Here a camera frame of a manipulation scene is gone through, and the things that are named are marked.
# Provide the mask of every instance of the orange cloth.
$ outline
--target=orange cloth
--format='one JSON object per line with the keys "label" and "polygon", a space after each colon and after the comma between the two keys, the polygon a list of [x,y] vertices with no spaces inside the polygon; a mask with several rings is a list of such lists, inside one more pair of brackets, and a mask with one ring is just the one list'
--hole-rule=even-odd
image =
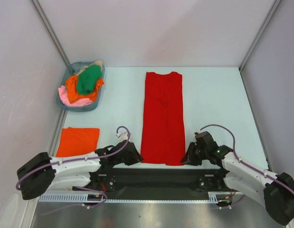
{"label": "orange cloth", "polygon": [[56,157],[83,155],[96,150],[99,128],[63,128]]}
{"label": "orange cloth", "polygon": [[77,81],[78,81],[78,75],[73,75],[66,80],[68,99],[70,103],[74,103],[81,98],[89,98],[93,102],[96,101],[96,98],[98,96],[98,91],[101,88],[101,86],[105,83],[104,80],[100,78],[95,84],[95,89],[93,93],[88,95],[81,95],[81,94],[78,94],[76,90]]}

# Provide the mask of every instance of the clothing pile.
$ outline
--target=clothing pile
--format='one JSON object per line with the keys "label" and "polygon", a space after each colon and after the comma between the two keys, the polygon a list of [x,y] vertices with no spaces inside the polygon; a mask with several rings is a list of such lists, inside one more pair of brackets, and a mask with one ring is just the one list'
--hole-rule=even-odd
{"label": "clothing pile", "polygon": [[59,96],[64,105],[83,107],[96,101],[98,91],[105,83],[102,79],[103,63],[95,61],[84,66],[76,75],[69,77],[65,85],[58,88]]}

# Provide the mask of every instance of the metal pole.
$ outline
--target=metal pole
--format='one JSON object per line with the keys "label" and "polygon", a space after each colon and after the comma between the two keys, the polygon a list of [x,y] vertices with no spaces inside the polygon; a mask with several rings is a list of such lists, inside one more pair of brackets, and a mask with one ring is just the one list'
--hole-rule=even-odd
{"label": "metal pole", "polygon": [[247,100],[249,102],[252,114],[253,114],[254,122],[255,122],[257,132],[258,132],[258,136],[259,136],[259,139],[260,139],[260,142],[261,142],[261,146],[262,146],[263,152],[264,152],[265,157],[266,157],[267,166],[269,167],[269,170],[272,171],[271,159],[268,156],[268,148],[267,148],[267,146],[265,144],[265,140],[264,140],[264,136],[263,136],[262,131],[261,131],[260,123],[259,123],[259,121],[257,119],[256,112],[254,111],[254,107],[252,105],[251,95],[250,95],[250,92],[249,92],[249,90],[247,88],[248,86],[247,86],[247,83],[246,83],[246,80],[245,80],[245,76],[243,75],[243,72],[240,72],[240,75],[241,75],[242,83],[243,83],[243,86],[244,86],[244,89],[245,89],[246,97],[247,97]]}
{"label": "metal pole", "polygon": [[240,68],[239,68],[240,73],[243,72],[243,70],[244,70],[244,68],[245,68],[245,66],[246,66],[246,64],[247,64],[247,62],[248,62],[248,60],[249,60],[250,57],[252,56],[252,54],[253,54],[253,52],[255,51],[256,47],[258,46],[258,44],[259,44],[259,42],[260,42],[262,36],[263,36],[264,33],[265,33],[266,28],[269,26],[270,22],[272,21],[273,16],[275,15],[275,13],[276,13],[276,11],[277,11],[277,9],[278,9],[278,7],[279,7],[279,5],[280,5],[280,3],[281,3],[282,1],[283,1],[283,0],[276,0],[276,1],[273,3],[273,5],[272,5],[270,11],[268,12],[268,14],[267,14],[265,20],[264,20],[263,23],[262,23],[261,28],[259,29],[257,35],[255,36],[255,38],[254,38],[254,40],[253,40],[253,43],[251,44],[251,46],[250,46],[248,52],[246,53],[244,60],[242,61],[241,65],[240,65]]}
{"label": "metal pole", "polygon": [[69,68],[70,66],[70,62],[69,59],[65,53],[65,51],[63,50],[60,41],[58,40],[53,27],[51,26],[43,8],[41,7],[41,4],[39,3],[38,0],[30,0],[33,8],[35,9],[35,11],[37,12],[44,28],[46,29],[47,33],[49,34],[51,40],[53,41],[54,46],[56,47],[57,51],[59,52],[62,60],[64,61],[66,67]]}

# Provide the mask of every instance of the green cloth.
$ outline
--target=green cloth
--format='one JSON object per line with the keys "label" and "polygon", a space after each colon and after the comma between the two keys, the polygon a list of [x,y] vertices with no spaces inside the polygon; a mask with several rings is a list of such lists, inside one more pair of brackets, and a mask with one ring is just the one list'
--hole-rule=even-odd
{"label": "green cloth", "polygon": [[78,76],[76,89],[78,94],[88,95],[94,91],[95,84],[102,76],[101,68],[98,65],[91,65]]}

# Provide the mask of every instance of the pink cloth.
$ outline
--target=pink cloth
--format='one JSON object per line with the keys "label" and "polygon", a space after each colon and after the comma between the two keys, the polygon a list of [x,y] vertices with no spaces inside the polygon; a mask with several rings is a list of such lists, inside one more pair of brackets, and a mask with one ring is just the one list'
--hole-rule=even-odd
{"label": "pink cloth", "polygon": [[89,98],[81,98],[74,103],[70,103],[67,88],[64,85],[58,88],[58,93],[63,104],[69,107],[83,107],[93,103]]}

